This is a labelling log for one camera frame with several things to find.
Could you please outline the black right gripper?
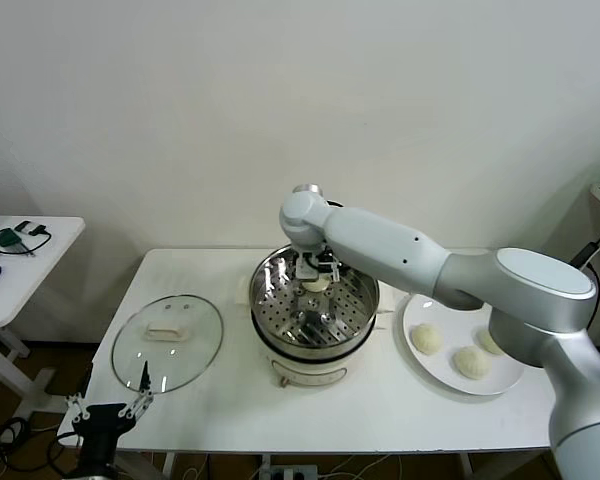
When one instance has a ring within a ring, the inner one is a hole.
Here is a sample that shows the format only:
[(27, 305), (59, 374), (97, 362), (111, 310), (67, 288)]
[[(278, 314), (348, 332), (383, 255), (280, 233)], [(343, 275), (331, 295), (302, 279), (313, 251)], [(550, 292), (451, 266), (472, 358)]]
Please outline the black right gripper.
[(331, 281), (340, 281), (339, 264), (331, 251), (323, 251), (317, 256), (318, 270), (320, 273), (331, 275)]

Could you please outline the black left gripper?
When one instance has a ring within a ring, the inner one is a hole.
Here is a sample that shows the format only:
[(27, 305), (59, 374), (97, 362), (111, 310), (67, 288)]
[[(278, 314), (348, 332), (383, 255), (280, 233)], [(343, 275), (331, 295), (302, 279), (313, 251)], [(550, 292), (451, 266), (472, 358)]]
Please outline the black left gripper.
[(153, 402), (149, 364), (144, 362), (139, 392), (127, 403), (89, 406), (81, 393), (66, 397), (68, 412), (73, 414), (74, 432), (81, 438), (75, 479), (118, 479), (114, 458), (119, 438), (131, 431)]

